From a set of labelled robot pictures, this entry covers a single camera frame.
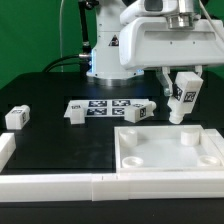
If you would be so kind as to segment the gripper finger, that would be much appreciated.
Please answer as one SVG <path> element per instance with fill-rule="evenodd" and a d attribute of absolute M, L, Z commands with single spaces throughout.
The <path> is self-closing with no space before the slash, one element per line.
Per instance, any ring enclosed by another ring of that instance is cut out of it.
<path fill-rule="evenodd" d="M 173 95 L 173 82 L 171 81 L 169 74 L 170 74 L 169 67 L 161 67 L 157 71 L 157 79 L 159 80 L 159 82 L 163 87 L 164 95 L 167 97 Z"/>
<path fill-rule="evenodd" d="M 201 77 L 203 74 L 203 66 L 201 65 L 195 66 L 195 73 L 198 77 Z"/>

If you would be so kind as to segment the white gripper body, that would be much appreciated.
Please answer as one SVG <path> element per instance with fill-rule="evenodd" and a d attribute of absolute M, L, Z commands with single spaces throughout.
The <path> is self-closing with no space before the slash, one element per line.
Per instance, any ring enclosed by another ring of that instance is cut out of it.
<path fill-rule="evenodd" d="M 127 70 L 213 66 L 224 64 L 224 42 L 205 19 L 172 30 L 163 17 L 140 17 L 121 30 L 119 57 Z"/>

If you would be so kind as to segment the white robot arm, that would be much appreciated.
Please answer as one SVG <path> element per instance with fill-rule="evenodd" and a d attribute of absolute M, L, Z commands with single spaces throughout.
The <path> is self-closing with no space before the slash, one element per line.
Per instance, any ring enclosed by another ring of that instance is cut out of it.
<path fill-rule="evenodd" d="M 224 22 L 212 19 L 201 0 L 99 0 L 97 43 L 87 76 L 123 84 L 155 70 L 164 94 L 173 94 L 169 73 L 224 64 Z"/>

